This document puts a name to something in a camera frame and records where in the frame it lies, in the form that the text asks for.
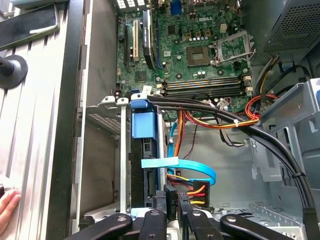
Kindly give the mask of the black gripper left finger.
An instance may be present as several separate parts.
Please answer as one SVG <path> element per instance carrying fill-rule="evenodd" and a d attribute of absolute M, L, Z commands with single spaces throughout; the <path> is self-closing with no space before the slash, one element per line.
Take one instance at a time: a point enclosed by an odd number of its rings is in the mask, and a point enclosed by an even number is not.
<path fill-rule="evenodd" d="M 115 213 L 67 237 L 68 240 L 165 240 L 167 238 L 166 193 L 158 191 L 155 209 L 132 218 Z"/>

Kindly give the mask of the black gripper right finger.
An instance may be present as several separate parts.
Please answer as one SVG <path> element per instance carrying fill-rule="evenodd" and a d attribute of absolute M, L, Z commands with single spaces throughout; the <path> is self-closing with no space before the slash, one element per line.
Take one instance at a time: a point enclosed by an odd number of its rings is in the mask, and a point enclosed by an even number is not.
<path fill-rule="evenodd" d="M 188 240 L 191 231 L 197 240 L 289 240 L 274 231 L 237 214 L 226 214 L 216 221 L 204 211 L 193 209 L 186 193 L 177 195 L 182 238 Z"/>

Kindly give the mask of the person hand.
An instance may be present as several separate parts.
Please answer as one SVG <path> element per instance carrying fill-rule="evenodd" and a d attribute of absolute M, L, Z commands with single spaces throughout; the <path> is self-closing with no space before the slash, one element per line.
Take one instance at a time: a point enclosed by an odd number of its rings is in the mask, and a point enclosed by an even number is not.
<path fill-rule="evenodd" d="M 0 232 L 2 233 L 11 218 L 11 215 L 21 199 L 21 194 L 16 189 L 7 191 L 0 198 Z"/>

